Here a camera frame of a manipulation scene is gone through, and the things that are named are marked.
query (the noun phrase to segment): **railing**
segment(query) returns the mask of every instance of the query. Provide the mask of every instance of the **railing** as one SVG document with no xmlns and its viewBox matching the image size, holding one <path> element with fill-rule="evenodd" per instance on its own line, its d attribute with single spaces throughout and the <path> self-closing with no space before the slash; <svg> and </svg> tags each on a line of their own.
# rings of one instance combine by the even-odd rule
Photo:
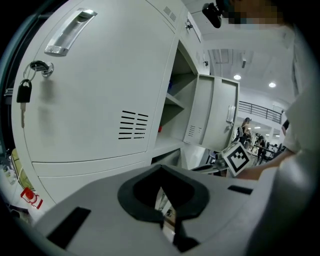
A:
<svg viewBox="0 0 320 256">
<path fill-rule="evenodd" d="M 274 110 L 258 106 L 244 101 L 239 101 L 239 111 L 246 112 L 252 115 L 256 115 L 265 119 L 269 119 L 278 124 L 281 124 L 282 114 Z"/>
</svg>

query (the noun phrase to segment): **key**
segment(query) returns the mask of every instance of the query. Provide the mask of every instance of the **key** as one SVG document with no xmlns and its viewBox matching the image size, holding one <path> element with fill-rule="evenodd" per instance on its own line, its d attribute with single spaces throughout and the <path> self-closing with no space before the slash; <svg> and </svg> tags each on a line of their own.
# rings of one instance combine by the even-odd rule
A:
<svg viewBox="0 0 320 256">
<path fill-rule="evenodd" d="M 21 127 L 25 128 L 26 104 L 30 102 L 32 84 L 29 79 L 23 79 L 18 87 L 16 102 L 20 103 L 21 109 Z"/>
</svg>

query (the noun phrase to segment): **ceiling light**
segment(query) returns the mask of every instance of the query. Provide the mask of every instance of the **ceiling light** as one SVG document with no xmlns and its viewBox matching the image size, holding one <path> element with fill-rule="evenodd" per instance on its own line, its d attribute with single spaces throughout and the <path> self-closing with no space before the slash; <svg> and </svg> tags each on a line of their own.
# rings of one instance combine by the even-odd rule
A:
<svg viewBox="0 0 320 256">
<path fill-rule="evenodd" d="M 241 79 L 241 76 L 236 74 L 234 77 L 233 77 L 235 80 L 240 80 Z"/>
</svg>

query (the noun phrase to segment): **ventilation slot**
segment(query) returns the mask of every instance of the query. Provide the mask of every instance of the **ventilation slot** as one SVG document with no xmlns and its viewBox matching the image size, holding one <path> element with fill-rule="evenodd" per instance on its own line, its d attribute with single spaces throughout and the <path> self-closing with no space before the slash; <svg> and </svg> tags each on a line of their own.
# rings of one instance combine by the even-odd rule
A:
<svg viewBox="0 0 320 256">
<path fill-rule="evenodd" d="M 173 22 L 175 22 L 177 16 L 174 13 L 171 13 L 170 18 L 171 18 L 171 20 L 173 20 Z"/>
<path fill-rule="evenodd" d="M 123 110 L 121 115 L 118 139 L 144 139 L 144 136 L 146 134 L 148 117 L 149 116 L 146 114 L 140 114 Z"/>
<path fill-rule="evenodd" d="M 166 7 L 164 8 L 164 12 L 165 12 L 166 14 L 170 15 L 171 10 L 169 9 L 168 6 L 166 6 Z"/>
<path fill-rule="evenodd" d="M 196 128 L 193 125 L 190 125 L 188 136 L 193 137 L 195 134 L 195 129 Z"/>
</svg>

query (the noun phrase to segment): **open locker door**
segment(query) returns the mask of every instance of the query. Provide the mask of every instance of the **open locker door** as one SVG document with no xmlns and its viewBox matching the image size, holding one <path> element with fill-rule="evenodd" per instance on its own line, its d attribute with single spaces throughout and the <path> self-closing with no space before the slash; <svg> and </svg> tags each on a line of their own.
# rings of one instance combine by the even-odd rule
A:
<svg viewBox="0 0 320 256">
<path fill-rule="evenodd" d="M 198 74 L 183 141 L 221 152 L 231 142 L 238 105 L 238 82 Z"/>
</svg>

